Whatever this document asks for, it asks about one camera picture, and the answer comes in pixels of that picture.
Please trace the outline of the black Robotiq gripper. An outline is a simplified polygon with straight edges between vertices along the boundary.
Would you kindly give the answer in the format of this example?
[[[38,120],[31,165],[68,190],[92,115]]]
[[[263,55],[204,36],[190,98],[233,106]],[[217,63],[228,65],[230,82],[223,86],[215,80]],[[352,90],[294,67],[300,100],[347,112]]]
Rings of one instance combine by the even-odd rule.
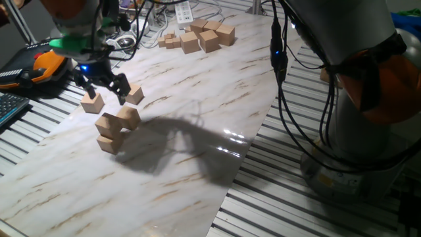
[[[96,85],[109,85],[109,90],[117,96],[120,105],[125,104],[126,97],[131,91],[130,84],[124,73],[118,75],[112,73],[109,59],[103,59],[93,63],[79,63],[73,70],[73,76],[75,83],[87,92],[90,99],[94,99],[96,96],[92,83]]]

